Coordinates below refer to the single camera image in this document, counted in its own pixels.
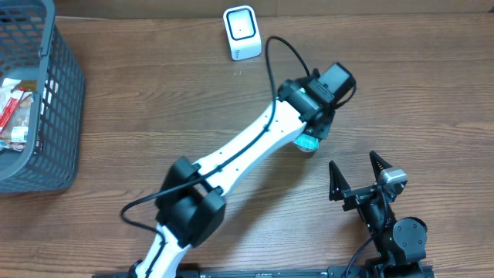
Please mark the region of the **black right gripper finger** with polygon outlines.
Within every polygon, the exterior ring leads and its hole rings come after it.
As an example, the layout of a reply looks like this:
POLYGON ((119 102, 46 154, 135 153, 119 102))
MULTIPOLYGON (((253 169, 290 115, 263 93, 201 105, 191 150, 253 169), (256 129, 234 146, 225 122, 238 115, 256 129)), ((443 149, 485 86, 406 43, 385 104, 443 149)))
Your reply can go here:
POLYGON ((388 162, 386 162, 375 151, 371 151, 369 153, 369 157, 370 157, 370 162, 371 162, 371 165, 372 165, 372 168, 373 168, 373 171, 374 171, 374 177, 375 177, 376 180, 378 180, 378 177, 379 177, 380 173, 384 169, 392 168, 392 165, 389 164, 388 162))
POLYGON ((351 191, 346 179, 334 161, 329 163, 330 191, 329 195, 344 195, 351 191))

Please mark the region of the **green lid jar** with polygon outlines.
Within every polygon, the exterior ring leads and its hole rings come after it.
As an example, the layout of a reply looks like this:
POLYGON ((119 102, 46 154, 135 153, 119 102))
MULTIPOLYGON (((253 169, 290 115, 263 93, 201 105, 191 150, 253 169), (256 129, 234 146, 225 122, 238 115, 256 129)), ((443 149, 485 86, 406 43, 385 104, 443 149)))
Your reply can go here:
POLYGON ((308 134, 301 134, 293 143, 299 150, 307 153, 317 151, 320 147, 320 140, 308 134))

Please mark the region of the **brown red snack bag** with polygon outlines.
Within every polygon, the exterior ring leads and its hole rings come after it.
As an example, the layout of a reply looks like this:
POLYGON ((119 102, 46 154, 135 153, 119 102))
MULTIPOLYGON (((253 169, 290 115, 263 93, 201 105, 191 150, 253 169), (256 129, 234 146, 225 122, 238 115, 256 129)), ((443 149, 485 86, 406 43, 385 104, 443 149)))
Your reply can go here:
POLYGON ((36 85, 35 80, 4 79, 1 85, 2 151, 24 151, 36 85))

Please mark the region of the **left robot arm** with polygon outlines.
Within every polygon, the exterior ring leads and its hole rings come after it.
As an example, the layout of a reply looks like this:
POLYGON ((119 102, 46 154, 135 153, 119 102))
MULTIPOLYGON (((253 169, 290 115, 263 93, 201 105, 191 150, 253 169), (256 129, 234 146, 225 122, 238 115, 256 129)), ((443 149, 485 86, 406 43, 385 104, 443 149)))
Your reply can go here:
POLYGON ((185 253, 201 245, 222 223, 226 199, 235 186, 276 150, 302 134, 327 137, 337 108, 356 91, 356 80, 340 63, 307 72, 274 89, 267 109, 217 151, 170 167, 161 190, 128 205, 157 206, 155 239, 146 257, 132 265, 131 277, 173 277, 185 253))

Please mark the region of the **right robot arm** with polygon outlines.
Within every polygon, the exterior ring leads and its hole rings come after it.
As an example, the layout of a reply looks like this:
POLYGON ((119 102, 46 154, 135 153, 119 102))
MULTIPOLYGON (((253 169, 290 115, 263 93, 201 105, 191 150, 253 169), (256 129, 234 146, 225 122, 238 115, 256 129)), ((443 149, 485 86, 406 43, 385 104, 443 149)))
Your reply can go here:
POLYGON ((397 219, 391 203, 404 191, 407 173, 369 153, 375 181, 353 190, 334 161, 330 173, 329 200, 342 201, 345 212, 357 210, 370 236, 354 253, 342 277, 433 277, 426 258, 427 225, 417 217, 397 219))

